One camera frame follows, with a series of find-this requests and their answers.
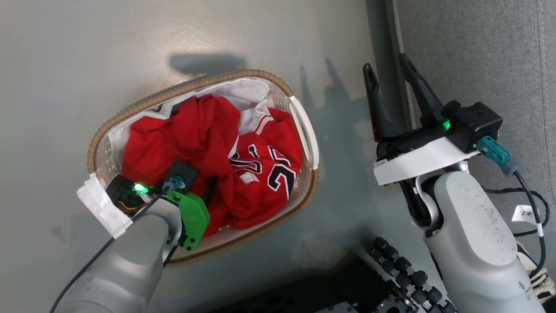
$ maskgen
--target brown woven rim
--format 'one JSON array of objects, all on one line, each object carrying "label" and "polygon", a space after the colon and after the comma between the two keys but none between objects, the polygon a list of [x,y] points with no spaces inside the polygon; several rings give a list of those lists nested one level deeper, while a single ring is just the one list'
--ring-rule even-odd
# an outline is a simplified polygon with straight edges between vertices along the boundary
[{"label": "brown woven rim", "polygon": [[[244,77],[258,77],[258,78],[271,81],[274,85],[278,86],[286,96],[291,97],[294,95],[293,92],[291,92],[291,89],[282,79],[276,77],[274,74],[265,71],[260,71],[260,70],[241,70],[237,72],[218,75],[215,77],[203,79],[196,82],[187,83],[184,85],[177,85],[175,87],[159,92],[157,94],[154,94],[151,97],[139,101],[138,103],[131,106],[129,109],[124,110],[123,112],[119,113],[118,115],[114,116],[113,118],[109,119],[106,123],[104,123],[96,132],[93,139],[91,140],[91,144],[89,145],[89,151],[87,152],[87,169],[89,173],[92,174],[97,170],[96,164],[97,164],[98,146],[100,145],[102,138],[104,138],[104,136],[108,133],[108,131],[112,127],[128,119],[130,116],[133,116],[141,111],[147,110],[149,107],[153,107],[157,104],[173,99],[176,96],[180,96],[191,91],[195,91],[215,84],[219,84],[221,82],[235,80]],[[315,195],[318,185],[319,185],[319,170],[318,169],[311,170],[311,182],[309,185],[309,190],[307,191],[307,194],[303,197],[301,202],[295,208],[289,210],[284,215],[280,216],[274,221],[269,222],[268,224],[252,232],[249,232],[243,236],[235,238],[234,240],[209,248],[202,252],[195,253],[194,255],[170,259],[166,267],[168,268],[180,267],[200,260],[204,260],[206,258],[215,256],[219,253],[229,251],[235,247],[245,244],[246,242],[251,241],[273,230],[274,228],[284,224],[285,222],[289,221],[290,219],[294,218],[299,213],[301,213],[311,202],[313,196]]]}]

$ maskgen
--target gray sofa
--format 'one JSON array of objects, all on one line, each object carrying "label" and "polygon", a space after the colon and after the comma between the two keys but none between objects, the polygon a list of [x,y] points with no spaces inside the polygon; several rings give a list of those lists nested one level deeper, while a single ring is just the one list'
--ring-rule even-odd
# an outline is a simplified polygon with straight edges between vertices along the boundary
[{"label": "gray sofa", "polygon": [[[548,1],[392,0],[394,50],[406,53],[442,103],[487,104],[504,119],[499,142],[522,165],[531,189],[556,203],[556,3]],[[402,94],[412,126],[419,109],[407,88]],[[491,161],[474,158],[471,173],[485,187],[518,187]],[[510,223],[524,194],[491,197]],[[546,227],[556,231],[556,218]]]}]

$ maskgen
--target basket handle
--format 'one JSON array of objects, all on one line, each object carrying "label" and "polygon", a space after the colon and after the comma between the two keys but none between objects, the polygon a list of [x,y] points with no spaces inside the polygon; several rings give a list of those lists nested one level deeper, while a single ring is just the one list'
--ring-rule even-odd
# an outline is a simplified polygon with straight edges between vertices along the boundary
[{"label": "basket handle", "polygon": [[319,168],[319,144],[316,141],[311,121],[301,102],[295,96],[290,97],[290,111],[294,118],[295,127],[299,133],[305,156],[309,163],[311,163],[313,170],[316,170]]}]

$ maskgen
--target green led indicator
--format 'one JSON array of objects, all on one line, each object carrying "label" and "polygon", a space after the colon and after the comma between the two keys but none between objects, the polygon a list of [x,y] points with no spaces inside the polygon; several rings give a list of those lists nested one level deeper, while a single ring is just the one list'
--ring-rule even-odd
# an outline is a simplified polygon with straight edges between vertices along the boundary
[{"label": "green led indicator", "polygon": [[141,185],[141,184],[135,184],[135,186],[133,186],[133,190],[135,190],[136,193],[138,194],[142,194],[142,193],[147,193],[148,192],[148,188]]}]

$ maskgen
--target red cloth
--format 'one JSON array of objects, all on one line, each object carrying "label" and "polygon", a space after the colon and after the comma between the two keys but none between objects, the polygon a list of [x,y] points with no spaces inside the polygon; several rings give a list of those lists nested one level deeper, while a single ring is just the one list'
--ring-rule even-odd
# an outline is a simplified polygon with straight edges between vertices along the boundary
[{"label": "red cloth", "polygon": [[[240,112],[224,97],[190,98],[167,120],[144,117],[131,126],[122,175],[151,186],[161,182],[172,163],[187,162],[200,171],[192,193],[203,195],[209,178],[217,178],[208,207],[211,222],[205,235],[228,224],[240,229],[252,227],[287,203],[293,184],[288,178],[295,178],[301,168],[301,148],[291,116],[275,109],[270,112],[274,120],[266,123],[260,135],[251,132],[239,139]],[[239,158],[230,160],[236,141]],[[249,153],[250,145],[260,152],[258,158]],[[259,181],[245,183],[240,175],[250,170],[233,167],[230,162],[234,160],[259,162],[260,173],[253,173]]]}]

